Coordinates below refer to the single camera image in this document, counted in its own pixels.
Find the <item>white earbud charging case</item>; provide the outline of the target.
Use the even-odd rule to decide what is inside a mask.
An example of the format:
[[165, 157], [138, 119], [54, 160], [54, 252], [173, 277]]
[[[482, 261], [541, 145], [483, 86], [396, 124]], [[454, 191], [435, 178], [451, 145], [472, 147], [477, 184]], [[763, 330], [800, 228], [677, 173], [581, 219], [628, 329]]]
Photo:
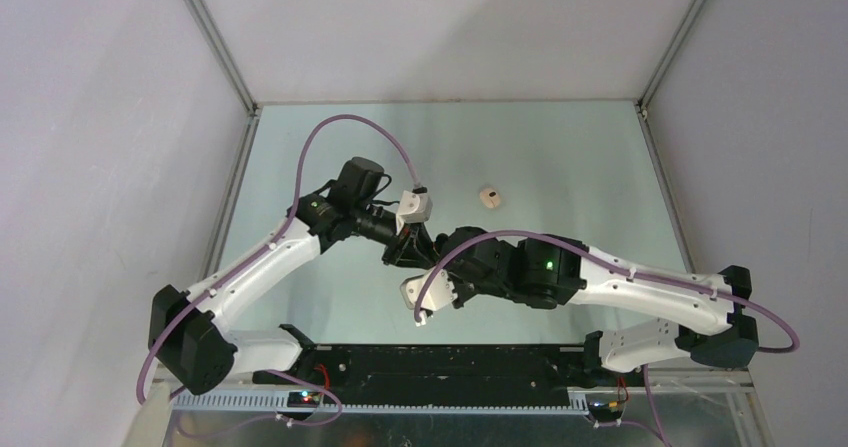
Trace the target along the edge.
[[492, 210], [497, 209], [502, 203], [499, 192], [493, 188], [482, 189], [479, 192], [479, 199], [487, 209]]

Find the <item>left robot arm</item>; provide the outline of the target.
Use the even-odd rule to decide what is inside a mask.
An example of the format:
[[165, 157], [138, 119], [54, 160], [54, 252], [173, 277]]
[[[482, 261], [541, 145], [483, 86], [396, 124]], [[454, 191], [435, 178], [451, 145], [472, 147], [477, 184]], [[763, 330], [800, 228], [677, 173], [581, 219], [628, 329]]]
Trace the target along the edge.
[[235, 374], [277, 370], [304, 383], [316, 370], [307, 339], [293, 327], [237, 330], [248, 307], [334, 244], [362, 237], [384, 246], [383, 261], [429, 269], [437, 251], [424, 227], [428, 190], [402, 194], [394, 212], [376, 199], [383, 168], [353, 157], [321, 189], [297, 196], [281, 225], [249, 252], [185, 291], [167, 285], [153, 297], [149, 347], [183, 389], [205, 394]]

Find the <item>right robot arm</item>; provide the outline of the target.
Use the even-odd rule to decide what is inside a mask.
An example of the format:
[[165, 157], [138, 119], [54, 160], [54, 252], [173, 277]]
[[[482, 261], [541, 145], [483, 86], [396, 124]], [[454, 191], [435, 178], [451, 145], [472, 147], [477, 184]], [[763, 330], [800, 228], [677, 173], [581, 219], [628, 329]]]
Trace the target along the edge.
[[441, 234], [438, 275], [458, 291], [455, 304], [475, 295], [550, 310], [574, 304], [634, 311], [646, 321], [586, 336], [581, 369], [606, 385], [620, 373], [654, 362], [690, 359], [708, 367], [748, 366], [760, 349], [747, 269], [730, 266], [698, 275], [626, 261], [581, 241], [516, 232], [495, 236], [476, 227]]

